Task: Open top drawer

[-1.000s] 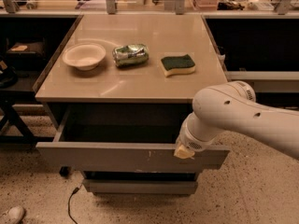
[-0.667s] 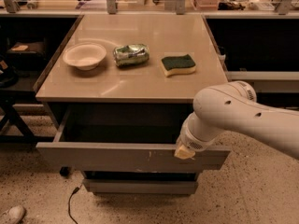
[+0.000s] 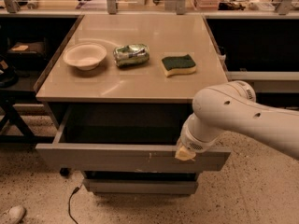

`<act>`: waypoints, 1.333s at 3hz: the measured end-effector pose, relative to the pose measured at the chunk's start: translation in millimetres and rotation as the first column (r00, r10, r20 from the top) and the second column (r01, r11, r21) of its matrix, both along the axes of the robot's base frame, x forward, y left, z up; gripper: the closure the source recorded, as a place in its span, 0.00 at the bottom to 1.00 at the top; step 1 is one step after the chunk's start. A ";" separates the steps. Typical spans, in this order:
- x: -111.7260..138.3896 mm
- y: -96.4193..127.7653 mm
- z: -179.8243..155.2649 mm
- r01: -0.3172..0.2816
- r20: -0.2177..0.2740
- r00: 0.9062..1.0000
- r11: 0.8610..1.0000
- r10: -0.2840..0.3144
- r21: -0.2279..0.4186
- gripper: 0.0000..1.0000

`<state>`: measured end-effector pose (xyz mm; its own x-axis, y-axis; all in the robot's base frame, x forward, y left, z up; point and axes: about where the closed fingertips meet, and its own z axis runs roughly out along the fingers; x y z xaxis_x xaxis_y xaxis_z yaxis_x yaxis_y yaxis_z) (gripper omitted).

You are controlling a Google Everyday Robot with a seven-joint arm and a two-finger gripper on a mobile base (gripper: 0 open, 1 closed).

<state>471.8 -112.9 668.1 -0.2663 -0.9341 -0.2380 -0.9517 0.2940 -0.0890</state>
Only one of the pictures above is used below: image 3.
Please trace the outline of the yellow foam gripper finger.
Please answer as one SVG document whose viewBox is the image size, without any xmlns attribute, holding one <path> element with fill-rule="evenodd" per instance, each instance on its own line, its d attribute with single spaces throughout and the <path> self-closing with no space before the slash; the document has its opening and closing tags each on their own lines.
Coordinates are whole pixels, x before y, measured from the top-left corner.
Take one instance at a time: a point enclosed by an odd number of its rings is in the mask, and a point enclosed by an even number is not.
<svg viewBox="0 0 299 224">
<path fill-rule="evenodd" d="M 178 148 L 176 150 L 175 158 L 180 161 L 193 160 L 196 156 L 194 151 L 187 149 L 181 141 L 178 141 Z"/>
</svg>

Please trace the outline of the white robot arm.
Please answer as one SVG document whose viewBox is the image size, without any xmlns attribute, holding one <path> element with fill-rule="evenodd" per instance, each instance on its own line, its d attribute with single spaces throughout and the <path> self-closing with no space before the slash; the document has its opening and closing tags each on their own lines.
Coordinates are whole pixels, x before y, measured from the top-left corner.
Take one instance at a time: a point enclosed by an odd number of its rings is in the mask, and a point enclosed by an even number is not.
<svg viewBox="0 0 299 224">
<path fill-rule="evenodd" d="M 208 151 L 226 131 L 299 159 L 299 112 L 258 104 L 254 89 L 244 81 L 201 89 L 193 97 L 192 110 L 178 140 L 175 157 L 181 161 Z"/>
</svg>

